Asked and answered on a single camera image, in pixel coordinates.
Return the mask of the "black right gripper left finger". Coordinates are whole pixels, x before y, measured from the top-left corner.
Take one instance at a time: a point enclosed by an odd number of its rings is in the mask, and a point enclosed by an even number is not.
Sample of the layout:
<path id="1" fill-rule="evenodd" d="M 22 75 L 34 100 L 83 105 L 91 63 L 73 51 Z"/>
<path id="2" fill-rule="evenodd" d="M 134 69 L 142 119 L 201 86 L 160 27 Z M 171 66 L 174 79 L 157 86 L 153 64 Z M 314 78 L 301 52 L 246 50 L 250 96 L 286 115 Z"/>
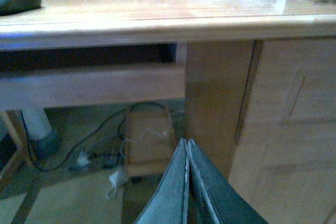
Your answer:
<path id="1" fill-rule="evenodd" d="M 160 183 L 135 223 L 187 223 L 190 159 L 182 138 Z"/>

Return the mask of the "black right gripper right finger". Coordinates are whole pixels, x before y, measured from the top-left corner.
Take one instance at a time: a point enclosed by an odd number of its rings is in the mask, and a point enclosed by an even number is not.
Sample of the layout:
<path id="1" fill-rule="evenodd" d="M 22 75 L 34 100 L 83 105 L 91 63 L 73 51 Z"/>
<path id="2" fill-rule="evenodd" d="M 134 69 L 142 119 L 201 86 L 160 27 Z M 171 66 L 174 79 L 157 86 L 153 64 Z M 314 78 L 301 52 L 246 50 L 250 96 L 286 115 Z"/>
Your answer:
<path id="1" fill-rule="evenodd" d="M 198 223 L 267 223 L 234 190 L 194 140 L 188 141 L 187 152 Z"/>

